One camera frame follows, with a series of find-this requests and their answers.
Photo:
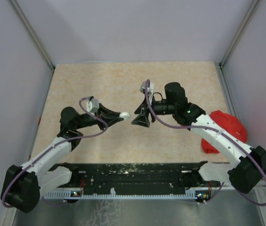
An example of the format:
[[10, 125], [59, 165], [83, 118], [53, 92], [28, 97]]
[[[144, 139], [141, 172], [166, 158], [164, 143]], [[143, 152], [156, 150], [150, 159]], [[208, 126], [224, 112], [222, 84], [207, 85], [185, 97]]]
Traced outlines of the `white earbud charging case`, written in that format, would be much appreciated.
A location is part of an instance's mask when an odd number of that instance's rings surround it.
[[129, 120], [131, 118], [131, 115], [129, 112], [122, 112], [119, 114], [119, 117], [124, 120]]

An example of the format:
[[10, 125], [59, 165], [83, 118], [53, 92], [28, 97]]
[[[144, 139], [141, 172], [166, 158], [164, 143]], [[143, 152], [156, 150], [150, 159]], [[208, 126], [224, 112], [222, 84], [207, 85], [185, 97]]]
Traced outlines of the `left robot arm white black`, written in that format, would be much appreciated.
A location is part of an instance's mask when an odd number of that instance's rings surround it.
[[55, 188], [80, 183], [80, 175], [69, 166], [51, 168], [64, 156], [71, 153], [84, 138], [90, 138], [79, 130], [97, 125], [104, 133], [108, 127], [128, 120], [128, 112], [115, 112], [104, 107], [97, 99], [86, 97], [86, 107], [79, 114], [73, 107], [61, 111], [60, 132], [51, 144], [37, 156], [21, 166], [12, 165], [7, 169], [0, 199], [6, 208], [16, 208], [24, 213], [32, 211], [44, 195]]

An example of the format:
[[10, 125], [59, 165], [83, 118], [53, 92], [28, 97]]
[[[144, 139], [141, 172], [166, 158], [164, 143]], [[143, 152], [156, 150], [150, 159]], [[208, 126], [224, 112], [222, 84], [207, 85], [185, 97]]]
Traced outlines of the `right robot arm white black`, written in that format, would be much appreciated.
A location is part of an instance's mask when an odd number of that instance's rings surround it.
[[266, 151], [244, 143], [221, 128], [202, 108], [188, 101], [184, 88], [178, 82], [165, 85], [165, 98], [154, 99], [154, 84], [145, 81], [140, 91], [144, 100], [135, 110], [136, 118], [132, 125], [150, 127], [159, 115], [171, 115], [179, 128], [187, 128], [199, 135], [227, 160], [225, 163], [204, 163], [192, 176], [197, 186], [208, 181], [231, 183], [243, 194], [249, 193], [266, 175]]

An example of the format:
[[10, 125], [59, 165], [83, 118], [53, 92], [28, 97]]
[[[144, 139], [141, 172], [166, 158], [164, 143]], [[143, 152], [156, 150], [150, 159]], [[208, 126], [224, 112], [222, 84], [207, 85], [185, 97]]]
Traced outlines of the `red cloth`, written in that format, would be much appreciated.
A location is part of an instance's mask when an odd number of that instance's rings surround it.
[[[235, 138], [241, 140], [242, 142], [248, 141], [246, 128], [242, 123], [234, 116], [224, 113], [220, 110], [214, 111], [210, 114], [210, 117], [223, 129], [225, 129], [229, 134]], [[211, 146], [206, 140], [202, 139], [201, 147], [204, 153], [219, 153], [216, 148]]]

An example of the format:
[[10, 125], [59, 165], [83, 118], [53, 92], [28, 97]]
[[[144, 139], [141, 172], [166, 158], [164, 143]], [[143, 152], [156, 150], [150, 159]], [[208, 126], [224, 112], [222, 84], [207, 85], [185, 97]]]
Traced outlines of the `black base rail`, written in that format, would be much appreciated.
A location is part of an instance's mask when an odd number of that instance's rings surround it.
[[62, 188], [82, 188], [83, 193], [120, 195], [185, 194], [192, 187], [206, 186], [200, 163], [72, 163], [74, 173]]

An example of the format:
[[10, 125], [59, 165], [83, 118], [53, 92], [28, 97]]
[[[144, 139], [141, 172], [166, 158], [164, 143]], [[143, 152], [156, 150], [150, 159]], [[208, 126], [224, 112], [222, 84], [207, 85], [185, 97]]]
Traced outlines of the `right aluminium frame post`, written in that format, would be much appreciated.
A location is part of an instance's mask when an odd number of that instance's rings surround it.
[[219, 63], [219, 68], [222, 70], [225, 68], [228, 60], [230, 59], [233, 51], [235, 50], [237, 44], [239, 43], [240, 39], [242, 38], [248, 24], [250, 23], [251, 19], [254, 17], [257, 9], [259, 8], [259, 5], [261, 3], [261, 0], [253, 0], [249, 6], [249, 9], [247, 10], [243, 20], [241, 21], [226, 53], [224, 54], [222, 60]]

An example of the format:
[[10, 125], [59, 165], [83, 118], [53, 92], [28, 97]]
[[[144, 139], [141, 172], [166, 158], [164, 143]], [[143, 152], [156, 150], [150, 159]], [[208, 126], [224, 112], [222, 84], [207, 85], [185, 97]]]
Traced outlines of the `aluminium frame post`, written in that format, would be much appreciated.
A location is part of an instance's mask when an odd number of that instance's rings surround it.
[[20, 22], [22, 23], [25, 31], [27, 32], [28, 36], [30, 37], [31, 41], [35, 45], [36, 49], [38, 50], [39, 54], [46, 62], [48, 67], [53, 72], [55, 70], [55, 65], [52, 62], [52, 59], [47, 52], [45, 46], [43, 45], [41, 39], [38, 37], [36, 31], [34, 30], [33, 26], [29, 22], [27, 16], [23, 12], [22, 8], [20, 7], [19, 3], [16, 0], [8, 0], [11, 8], [14, 10], [15, 14], [19, 18]]
[[219, 68], [222, 70], [225, 68], [228, 60], [230, 59], [233, 51], [235, 50], [237, 44], [239, 43], [240, 39], [242, 38], [248, 24], [250, 23], [251, 19], [254, 17], [257, 9], [259, 8], [259, 5], [261, 3], [261, 0], [253, 0], [249, 6], [249, 9], [247, 10], [243, 20], [241, 21], [226, 53], [224, 54], [222, 60], [219, 63]]

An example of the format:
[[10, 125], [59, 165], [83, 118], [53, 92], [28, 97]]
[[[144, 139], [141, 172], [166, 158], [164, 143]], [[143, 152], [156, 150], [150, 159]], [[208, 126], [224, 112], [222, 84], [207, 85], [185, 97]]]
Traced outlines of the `left aluminium frame post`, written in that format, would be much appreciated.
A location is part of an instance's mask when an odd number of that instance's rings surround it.
[[38, 37], [36, 31], [34, 30], [33, 26], [29, 22], [27, 16], [23, 12], [22, 8], [20, 7], [19, 3], [16, 0], [8, 0], [11, 8], [14, 10], [15, 14], [19, 18], [20, 22], [22, 23], [25, 31], [27, 32], [28, 36], [30, 37], [31, 41], [35, 45], [36, 49], [38, 50], [39, 54], [46, 62], [48, 67], [53, 72], [55, 70], [55, 65], [52, 62], [52, 59], [47, 52], [45, 46], [43, 45], [41, 39]]

